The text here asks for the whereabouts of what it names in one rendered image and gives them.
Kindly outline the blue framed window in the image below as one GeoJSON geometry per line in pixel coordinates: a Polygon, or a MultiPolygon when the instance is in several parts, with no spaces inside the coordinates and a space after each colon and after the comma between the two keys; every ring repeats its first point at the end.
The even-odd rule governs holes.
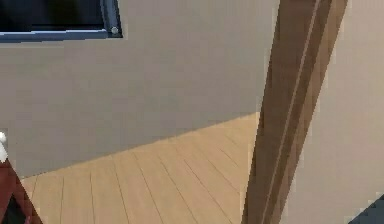
{"type": "Polygon", "coordinates": [[[117,0],[0,0],[0,43],[122,37],[117,0]]]}

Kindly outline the white round object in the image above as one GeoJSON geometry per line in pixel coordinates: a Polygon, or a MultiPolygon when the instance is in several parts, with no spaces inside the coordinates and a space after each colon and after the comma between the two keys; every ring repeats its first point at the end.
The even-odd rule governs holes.
{"type": "Polygon", "coordinates": [[[0,132],[0,162],[4,163],[8,158],[8,153],[5,149],[4,144],[7,141],[7,137],[4,132],[0,132]]]}

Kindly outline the dark red wooden furniture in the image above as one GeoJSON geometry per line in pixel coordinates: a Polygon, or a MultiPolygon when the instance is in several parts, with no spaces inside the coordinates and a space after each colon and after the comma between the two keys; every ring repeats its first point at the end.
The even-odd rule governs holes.
{"type": "Polygon", "coordinates": [[[0,161],[0,224],[43,224],[8,159],[0,161]]]}

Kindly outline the dark grey object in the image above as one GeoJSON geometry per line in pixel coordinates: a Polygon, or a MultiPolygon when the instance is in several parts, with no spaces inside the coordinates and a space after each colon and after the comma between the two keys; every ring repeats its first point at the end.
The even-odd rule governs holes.
{"type": "Polygon", "coordinates": [[[384,194],[360,212],[348,224],[384,224],[384,194]]]}

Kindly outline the brown wooden door frame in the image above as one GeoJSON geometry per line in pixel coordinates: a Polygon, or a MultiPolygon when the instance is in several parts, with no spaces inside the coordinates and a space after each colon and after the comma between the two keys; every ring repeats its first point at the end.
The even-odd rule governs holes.
{"type": "Polygon", "coordinates": [[[280,0],[241,224],[279,224],[348,0],[280,0]]]}

